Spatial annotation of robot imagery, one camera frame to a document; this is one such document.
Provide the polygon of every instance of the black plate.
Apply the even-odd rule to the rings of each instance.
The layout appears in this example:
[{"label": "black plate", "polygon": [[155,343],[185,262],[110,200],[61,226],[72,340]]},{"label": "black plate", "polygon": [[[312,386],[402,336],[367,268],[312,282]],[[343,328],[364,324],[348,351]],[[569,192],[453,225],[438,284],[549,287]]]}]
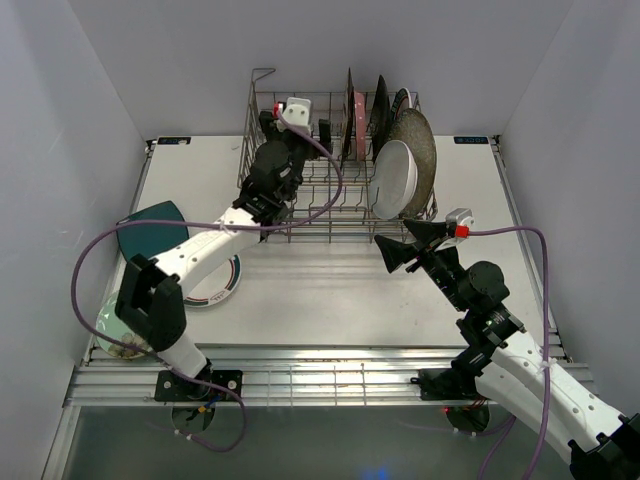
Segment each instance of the black plate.
[{"label": "black plate", "polygon": [[387,82],[385,82],[384,77],[380,75],[378,77],[378,87],[376,88],[376,96],[373,101],[371,120],[369,122],[374,161],[387,141],[390,126],[391,111],[389,106],[389,92],[387,91]]},{"label": "black plate", "polygon": [[353,117],[355,110],[355,99],[353,94],[353,80],[351,79],[351,69],[347,76],[347,88],[344,91],[344,105],[342,107],[342,162],[351,153],[351,136],[353,135]]},{"label": "black plate", "polygon": [[[170,200],[144,210],[132,213],[118,222],[118,225],[134,220],[174,220],[184,222],[184,217],[178,207]],[[146,258],[171,250],[189,240],[187,227],[171,225],[140,225],[138,227],[123,228],[116,233],[118,246],[125,260],[129,261],[138,253]]]}]

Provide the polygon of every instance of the black bracket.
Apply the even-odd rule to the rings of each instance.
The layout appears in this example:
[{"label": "black bracket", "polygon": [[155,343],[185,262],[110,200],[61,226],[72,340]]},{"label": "black bracket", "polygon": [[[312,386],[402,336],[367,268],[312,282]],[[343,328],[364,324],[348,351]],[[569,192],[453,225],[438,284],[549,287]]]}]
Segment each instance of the black bracket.
[{"label": "black bracket", "polygon": [[[242,396],[242,371],[241,370],[207,370],[198,376],[198,380],[214,383],[232,390],[238,396]],[[220,396],[218,402],[234,402],[231,395],[201,388],[200,386],[188,382],[171,370],[163,370],[158,373],[156,391],[153,396],[156,402],[194,402],[203,403]]]},{"label": "black bracket", "polygon": [[630,480],[640,477],[640,415],[626,418],[620,416],[622,425],[607,436],[596,437],[600,445],[588,452],[582,450],[575,440],[571,447],[569,466],[576,480]]},{"label": "black bracket", "polygon": [[420,400],[473,400],[478,396],[474,378],[452,368],[423,368],[411,383],[420,386]]},{"label": "black bracket", "polygon": [[446,407],[447,420],[458,430],[467,432],[484,432],[491,420],[491,412],[487,405],[478,407]]}]

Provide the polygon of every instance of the plate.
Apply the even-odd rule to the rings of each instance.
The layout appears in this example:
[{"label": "plate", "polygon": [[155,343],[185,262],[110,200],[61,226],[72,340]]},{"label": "plate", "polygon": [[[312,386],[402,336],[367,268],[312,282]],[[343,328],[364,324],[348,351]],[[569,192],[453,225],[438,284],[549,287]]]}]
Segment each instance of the plate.
[{"label": "plate", "polygon": [[[132,213],[127,218],[120,220],[118,225],[134,220],[174,220],[184,222],[184,217],[175,203],[166,201]],[[145,258],[154,257],[189,240],[187,227],[172,225],[139,225],[118,230],[116,235],[122,256],[127,261],[138,253]]]},{"label": "plate", "polygon": [[403,218],[417,218],[426,209],[436,179],[436,142],[427,119],[414,108],[407,108],[391,125],[389,140],[404,142],[418,167],[416,191],[400,212]]},{"label": "plate", "polygon": [[369,187],[373,213],[383,220],[398,216],[413,197],[418,169],[409,147],[399,141],[385,143],[378,154]]},{"label": "plate", "polygon": [[393,105],[391,105],[391,120],[396,120],[407,108],[413,108],[411,92],[409,92],[408,88],[401,88],[396,93],[396,97],[393,99]]},{"label": "plate", "polygon": [[391,114],[389,109],[389,92],[384,77],[378,77],[376,96],[371,108],[371,120],[369,130],[371,132],[371,144],[373,145],[373,160],[378,157],[380,149],[387,141],[389,127],[391,126]]},{"label": "plate", "polygon": [[240,283],[242,274],[240,257],[235,255],[205,277],[185,298],[188,307],[210,307],[228,298]]},{"label": "plate", "polygon": [[351,153],[351,135],[353,133],[353,116],[354,116],[354,93],[353,80],[351,78],[351,69],[347,75],[347,87],[344,91],[344,104],[342,106],[342,164],[349,158]]},{"label": "plate", "polygon": [[[118,292],[112,293],[104,305],[102,305],[102,308],[98,313],[96,330],[110,336],[111,338],[115,338],[116,340],[119,339],[124,343],[133,343],[147,352],[150,352],[151,347],[147,345],[147,342],[145,342],[139,335],[133,333],[133,330],[131,330],[117,317],[115,312],[116,300],[118,300]],[[114,345],[100,337],[97,337],[96,340],[98,341],[100,348],[112,357],[132,360],[134,358],[144,356],[144,353],[138,353],[134,350],[122,348],[119,345]]]}]

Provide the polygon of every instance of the white table surface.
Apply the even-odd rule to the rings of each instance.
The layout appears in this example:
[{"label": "white table surface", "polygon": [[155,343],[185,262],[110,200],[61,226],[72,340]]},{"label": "white table surface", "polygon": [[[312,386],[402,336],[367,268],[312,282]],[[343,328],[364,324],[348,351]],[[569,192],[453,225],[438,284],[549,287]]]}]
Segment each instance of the white table surface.
[{"label": "white table surface", "polygon": [[[156,147],[138,208],[172,200],[191,221],[216,220],[237,197],[242,137],[192,137]],[[470,207],[478,230],[513,225],[489,145],[436,137],[438,220]],[[542,318],[516,234],[471,238],[460,262],[498,264],[511,296],[505,305],[542,341]],[[375,244],[267,243],[243,252],[242,278],[226,301],[187,309],[199,344],[291,346],[465,346],[461,315],[426,273],[389,275]],[[114,285],[120,284],[124,261]]]}]

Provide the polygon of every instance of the cable tie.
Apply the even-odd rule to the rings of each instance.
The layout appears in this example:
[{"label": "cable tie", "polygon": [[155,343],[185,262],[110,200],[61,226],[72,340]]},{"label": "cable tie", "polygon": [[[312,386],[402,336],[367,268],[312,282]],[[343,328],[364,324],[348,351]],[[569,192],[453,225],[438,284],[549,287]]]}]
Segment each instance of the cable tie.
[{"label": "cable tie", "polygon": [[219,222],[220,222],[220,230],[222,230],[227,235],[231,235],[231,231],[224,224],[226,216],[227,216],[227,211],[225,210],[225,212],[222,214],[222,216],[220,217],[220,220],[219,220]]},{"label": "cable tie", "polygon": [[538,368],[537,373],[541,373],[541,372],[544,372],[545,370],[549,370],[554,363],[557,363],[557,360],[555,358],[550,358],[548,362],[545,360],[542,360],[540,362],[540,366]]}]

